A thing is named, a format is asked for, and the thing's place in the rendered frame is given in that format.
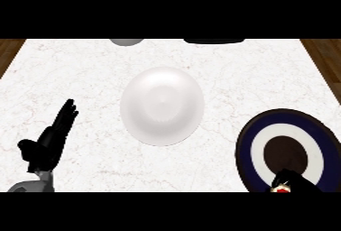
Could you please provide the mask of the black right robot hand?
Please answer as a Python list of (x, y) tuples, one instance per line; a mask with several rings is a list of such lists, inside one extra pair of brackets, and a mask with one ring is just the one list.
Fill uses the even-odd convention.
[(319, 187), (295, 172), (282, 169), (272, 181), (272, 188), (288, 186), (293, 193), (321, 193)]

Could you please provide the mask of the red and white cupcake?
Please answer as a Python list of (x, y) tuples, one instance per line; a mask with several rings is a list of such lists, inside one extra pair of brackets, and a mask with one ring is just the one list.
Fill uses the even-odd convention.
[(270, 189), (272, 192), (278, 193), (290, 193), (291, 192), (291, 187), (287, 183), (281, 183), (278, 187)]

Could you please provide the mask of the navy and white ringed plate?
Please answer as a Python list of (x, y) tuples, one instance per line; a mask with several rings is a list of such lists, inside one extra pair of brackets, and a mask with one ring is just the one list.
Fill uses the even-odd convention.
[(288, 169), (321, 191), (341, 192), (341, 142), (312, 115), (287, 108), (259, 114), (241, 130), (235, 155), (248, 191), (266, 191)]

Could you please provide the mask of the black round object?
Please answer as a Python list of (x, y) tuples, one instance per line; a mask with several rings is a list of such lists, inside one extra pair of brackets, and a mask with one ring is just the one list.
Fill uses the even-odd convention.
[(191, 44), (220, 45), (244, 42), (245, 39), (185, 39), (185, 41)]

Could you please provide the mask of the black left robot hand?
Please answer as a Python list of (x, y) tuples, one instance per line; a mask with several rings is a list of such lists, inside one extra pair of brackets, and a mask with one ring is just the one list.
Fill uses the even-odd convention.
[(21, 158), (28, 162), (28, 172), (52, 171), (62, 157), (67, 136), (70, 134), (78, 111), (76, 101), (68, 99), (37, 141), (22, 139), (18, 142)]

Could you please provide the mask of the grey round object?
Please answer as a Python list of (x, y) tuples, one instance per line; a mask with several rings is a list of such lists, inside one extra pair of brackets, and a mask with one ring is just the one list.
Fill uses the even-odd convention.
[(118, 46), (133, 46), (138, 43), (140, 43), (143, 40), (142, 39), (112, 39), (111, 42), (118, 45)]

